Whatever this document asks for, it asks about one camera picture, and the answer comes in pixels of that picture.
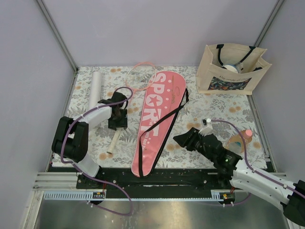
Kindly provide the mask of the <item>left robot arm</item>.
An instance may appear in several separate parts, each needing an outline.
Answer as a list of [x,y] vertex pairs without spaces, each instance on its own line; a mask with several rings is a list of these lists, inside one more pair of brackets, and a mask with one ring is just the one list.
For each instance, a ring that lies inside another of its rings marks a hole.
[[98,174],[100,166],[88,153],[89,132],[105,120],[111,130],[126,129],[127,105],[127,97],[114,92],[110,99],[100,100],[79,118],[64,116],[59,120],[51,146],[52,152],[58,154],[64,163],[76,165],[82,173],[87,174],[87,183],[92,188],[102,186],[103,176]]

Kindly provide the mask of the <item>white shuttlecock tube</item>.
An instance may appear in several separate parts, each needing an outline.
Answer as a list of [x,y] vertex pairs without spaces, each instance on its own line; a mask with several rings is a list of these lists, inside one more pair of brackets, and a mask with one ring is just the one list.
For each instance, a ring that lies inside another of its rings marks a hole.
[[101,99],[102,80],[103,74],[101,72],[92,73],[88,110],[96,106]]

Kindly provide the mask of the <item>pink racket bag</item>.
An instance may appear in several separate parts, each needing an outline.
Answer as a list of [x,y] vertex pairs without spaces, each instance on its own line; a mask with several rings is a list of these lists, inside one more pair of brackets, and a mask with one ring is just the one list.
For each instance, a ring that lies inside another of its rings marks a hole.
[[188,102],[186,80],[179,73],[160,71],[147,88],[131,171],[146,177],[155,168],[179,111]]

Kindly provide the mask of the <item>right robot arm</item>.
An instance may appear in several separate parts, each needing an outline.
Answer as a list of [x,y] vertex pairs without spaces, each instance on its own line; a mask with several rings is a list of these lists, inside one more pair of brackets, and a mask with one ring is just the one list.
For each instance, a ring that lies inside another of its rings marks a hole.
[[217,169],[218,186],[243,189],[277,207],[291,222],[305,225],[305,183],[294,183],[247,164],[238,154],[223,147],[213,134],[201,135],[196,128],[174,141],[188,151],[197,151]]

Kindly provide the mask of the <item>pink racket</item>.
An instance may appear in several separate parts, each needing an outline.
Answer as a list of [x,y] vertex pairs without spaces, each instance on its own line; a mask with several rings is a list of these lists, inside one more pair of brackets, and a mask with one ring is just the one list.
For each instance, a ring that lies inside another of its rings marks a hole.
[[132,67],[125,79],[125,85],[131,88],[133,92],[129,101],[131,102],[133,96],[138,91],[143,91],[150,87],[154,83],[155,78],[156,68],[150,62],[141,62]]

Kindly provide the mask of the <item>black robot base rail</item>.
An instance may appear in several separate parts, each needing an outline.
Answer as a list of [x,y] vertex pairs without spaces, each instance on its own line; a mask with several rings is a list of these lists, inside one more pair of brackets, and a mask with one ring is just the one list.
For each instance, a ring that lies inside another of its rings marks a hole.
[[230,191],[228,181],[218,181],[215,169],[157,168],[144,178],[136,177],[129,168],[102,168],[97,178],[112,182],[126,192],[144,187],[181,188]]

